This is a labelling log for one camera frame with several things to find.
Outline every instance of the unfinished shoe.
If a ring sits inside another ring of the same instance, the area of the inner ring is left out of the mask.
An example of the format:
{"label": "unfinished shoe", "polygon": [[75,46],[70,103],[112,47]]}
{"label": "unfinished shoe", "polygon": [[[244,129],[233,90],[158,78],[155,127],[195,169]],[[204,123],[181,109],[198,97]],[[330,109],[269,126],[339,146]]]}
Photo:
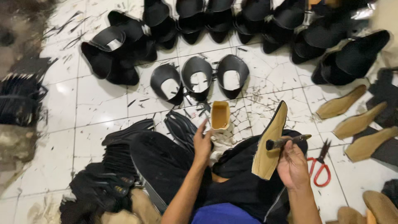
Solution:
{"label": "unfinished shoe", "polygon": [[[236,71],[239,74],[238,88],[234,90],[225,88],[224,73],[227,71]],[[231,100],[235,99],[239,95],[248,76],[249,68],[241,58],[235,55],[225,56],[217,66],[217,80],[219,82],[219,86],[221,87],[221,90],[225,96]]]}
{"label": "unfinished shoe", "polygon": [[[193,90],[193,84],[191,83],[191,76],[195,73],[202,72],[206,76],[207,88],[201,92]],[[200,57],[192,57],[185,62],[181,73],[182,83],[187,89],[187,93],[195,98],[197,101],[204,101],[209,94],[210,86],[213,80],[213,69],[211,65]]]}
{"label": "unfinished shoe", "polygon": [[275,9],[269,27],[263,29],[263,35],[268,37],[263,41],[265,53],[272,53],[291,41],[294,29],[304,20],[304,11],[305,0],[285,0]]}
{"label": "unfinished shoe", "polygon": [[176,42],[176,22],[170,17],[170,6],[162,0],[145,0],[143,20],[156,42],[166,49]]}
{"label": "unfinished shoe", "polygon": [[312,81],[315,84],[321,84],[319,80],[324,80],[322,83],[346,85],[363,78],[376,61],[377,53],[389,40],[390,34],[382,30],[349,42],[340,51],[323,58],[319,69],[312,74]]}
{"label": "unfinished shoe", "polygon": [[119,55],[123,59],[128,57],[149,62],[157,59],[156,42],[144,34],[142,30],[143,24],[140,21],[118,11],[109,12],[108,20],[111,26],[118,27],[126,35],[125,47],[119,50]]}
{"label": "unfinished shoe", "polygon": [[206,28],[216,43],[222,43],[233,27],[233,0],[209,0],[206,9]]}
{"label": "unfinished shoe", "polygon": [[234,19],[234,27],[242,44],[248,43],[257,33],[261,33],[264,18],[271,13],[268,0],[251,1],[242,3],[242,11]]}
{"label": "unfinished shoe", "polygon": [[362,197],[378,224],[397,223],[398,209],[387,196],[377,191],[365,191]]}
{"label": "unfinished shoe", "polygon": [[398,127],[385,128],[375,134],[355,140],[345,153],[353,162],[369,159],[381,144],[397,135]]}
{"label": "unfinished shoe", "polygon": [[329,100],[324,103],[316,113],[321,119],[332,118],[344,114],[366,92],[366,86],[360,85],[347,95]]}
{"label": "unfinished shoe", "polygon": [[234,27],[238,31],[238,37],[242,44],[247,44],[257,33],[261,33],[264,20],[249,21],[239,12],[234,18]]}
{"label": "unfinished shoe", "polygon": [[376,116],[375,122],[383,128],[398,126],[398,86],[392,84],[392,78],[398,68],[383,68],[378,71],[377,81],[369,87],[373,97],[366,102],[368,110],[386,101],[387,108]]}
{"label": "unfinished shoe", "polygon": [[366,224],[366,218],[350,207],[341,207],[337,211],[338,224]]}
{"label": "unfinished shoe", "polygon": [[204,6],[203,0],[177,0],[177,29],[191,45],[197,41],[205,28]]}
{"label": "unfinished shoe", "polygon": [[287,116],[287,105],[284,101],[279,103],[274,116],[265,128],[258,142],[257,152],[253,158],[252,173],[261,179],[269,180],[278,164],[280,148],[268,151],[266,141],[276,140],[282,136]]}
{"label": "unfinished shoe", "polygon": [[387,103],[383,102],[363,114],[349,117],[340,122],[333,130],[333,133],[340,140],[351,137],[354,134],[365,130],[366,127],[372,123],[375,117],[386,107]]}
{"label": "unfinished shoe", "polygon": [[304,39],[304,35],[306,32],[307,30],[305,29],[300,33],[298,33],[294,38],[294,42],[292,45],[292,62],[296,65],[320,57],[326,51],[325,48],[311,46],[309,43],[307,43]]}
{"label": "unfinished shoe", "polygon": [[113,84],[136,85],[139,81],[133,66],[123,66],[134,63],[130,54],[123,56],[128,48],[126,35],[117,27],[108,27],[99,32],[89,43],[82,42],[81,50],[91,66],[94,75],[106,79]]}
{"label": "unfinished shoe", "polygon": [[[163,82],[168,79],[175,80],[179,85],[177,92],[171,98],[168,98],[161,88]],[[176,68],[173,65],[164,64],[164,65],[157,67],[153,71],[152,76],[150,78],[150,87],[153,89],[153,91],[156,93],[156,95],[158,95],[160,98],[162,98],[166,102],[172,103],[174,105],[180,105],[182,103],[183,86],[182,86],[180,75],[178,74]]]}

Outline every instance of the person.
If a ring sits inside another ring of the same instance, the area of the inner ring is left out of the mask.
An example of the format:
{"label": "person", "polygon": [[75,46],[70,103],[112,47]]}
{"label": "person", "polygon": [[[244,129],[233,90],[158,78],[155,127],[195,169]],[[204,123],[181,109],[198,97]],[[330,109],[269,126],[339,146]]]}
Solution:
{"label": "person", "polygon": [[[322,223],[304,157],[306,142],[301,144],[304,149],[286,143],[269,181],[251,173],[260,136],[225,152],[213,173],[208,167],[212,131],[203,135],[206,122],[194,136],[194,155],[156,132],[138,133],[131,142],[133,163],[152,201],[164,212],[162,224],[287,223],[289,206],[294,224]],[[284,130],[283,135],[300,133]]]}

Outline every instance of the scissors handle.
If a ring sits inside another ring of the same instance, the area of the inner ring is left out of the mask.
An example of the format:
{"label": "scissors handle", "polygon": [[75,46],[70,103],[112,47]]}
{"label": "scissors handle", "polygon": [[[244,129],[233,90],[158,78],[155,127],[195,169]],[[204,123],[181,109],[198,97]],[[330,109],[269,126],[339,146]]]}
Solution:
{"label": "scissors handle", "polygon": [[312,160],[312,165],[311,165],[311,169],[310,169],[310,177],[312,176],[312,172],[314,171],[314,167],[315,167],[315,163],[316,163],[316,159],[314,157],[308,158],[307,161]]}
{"label": "scissors handle", "polygon": [[[318,180],[319,174],[321,174],[321,172],[322,172],[322,170],[323,170],[324,168],[326,169],[326,172],[328,173],[328,179],[326,180],[325,183],[323,183],[323,184],[318,184],[317,180]],[[314,184],[315,184],[316,186],[318,186],[318,187],[324,187],[324,186],[326,186],[326,185],[329,184],[331,177],[332,177],[332,176],[331,176],[331,174],[330,174],[330,170],[329,170],[328,165],[322,164],[321,167],[319,168],[318,172],[316,173],[315,177],[314,177]]]}

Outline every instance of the person's left hand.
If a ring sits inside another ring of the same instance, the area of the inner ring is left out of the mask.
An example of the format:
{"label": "person's left hand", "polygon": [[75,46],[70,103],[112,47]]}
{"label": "person's left hand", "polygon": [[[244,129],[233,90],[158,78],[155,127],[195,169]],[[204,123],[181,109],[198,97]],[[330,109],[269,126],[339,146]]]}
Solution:
{"label": "person's left hand", "polygon": [[193,137],[193,146],[195,147],[195,160],[209,164],[211,154],[211,142],[210,137],[213,135],[213,130],[209,130],[206,135],[203,135],[203,131],[206,128],[207,119],[199,126]]}

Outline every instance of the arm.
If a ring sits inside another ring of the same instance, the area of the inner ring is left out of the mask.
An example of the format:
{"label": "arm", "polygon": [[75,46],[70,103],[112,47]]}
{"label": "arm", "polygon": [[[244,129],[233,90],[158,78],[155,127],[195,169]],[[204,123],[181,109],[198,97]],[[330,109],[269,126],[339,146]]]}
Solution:
{"label": "arm", "polygon": [[211,153],[210,137],[213,132],[210,130],[205,136],[202,134],[206,122],[207,120],[200,125],[193,137],[195,157],[192,166],[177,194],[163,214],[162,224],[186,224],[191,217],[192,208],[199,192],[203,173],[209,164]]}
{"label": "arm", "polygon": [[297,144],[286,143],[277,170],[289,194],[294,224],[322,224],[311,189],[307,160]]}

